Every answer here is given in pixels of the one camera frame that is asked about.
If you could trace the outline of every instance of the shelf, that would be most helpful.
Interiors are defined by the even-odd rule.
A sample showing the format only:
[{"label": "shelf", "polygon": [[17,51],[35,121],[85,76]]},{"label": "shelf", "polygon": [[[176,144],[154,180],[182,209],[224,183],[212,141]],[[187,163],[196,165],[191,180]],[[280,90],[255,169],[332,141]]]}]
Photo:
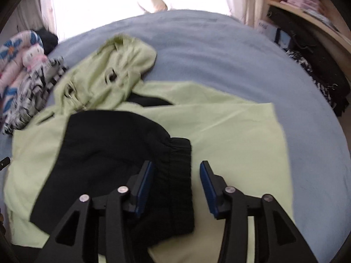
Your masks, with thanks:
[{"label": "shelf", "polygon": [[339,45],[341,45],[349,54],[351,54],[351,44],[349,44],[341,34],[333,31],[331,28],[323,24],[321,21],[317,20],[316,18],[304,13],[302,10],[295,8],[293,6],[285,5],[276,1],[268,0],[268,5],[278,7],[280,9],[283,9],[285,11],[288,11],[290,13],[293,13],[304,20],[310,22],[317,28],[321,29],[324,33],[329,35],[335,42],[337,42]]}]

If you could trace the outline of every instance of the mattress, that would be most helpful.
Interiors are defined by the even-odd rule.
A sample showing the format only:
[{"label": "mattress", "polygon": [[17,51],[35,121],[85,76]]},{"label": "mattress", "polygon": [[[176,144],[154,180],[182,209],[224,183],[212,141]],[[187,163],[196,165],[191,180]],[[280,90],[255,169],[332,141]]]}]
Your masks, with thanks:
[{"label": "mattress", "polygon": [[[191,80],[274,104],[288,144],[296,225],[318,261],[329,262],[351,230],[351,160],[336,116],[306,72],[237,20],[189,10],[108,24],[64,41],[50,57],[63,56],[72,67],[117,33],[157,50],[145,81]],[[10,155],[11,140],[1,135],[0,158]]]}]

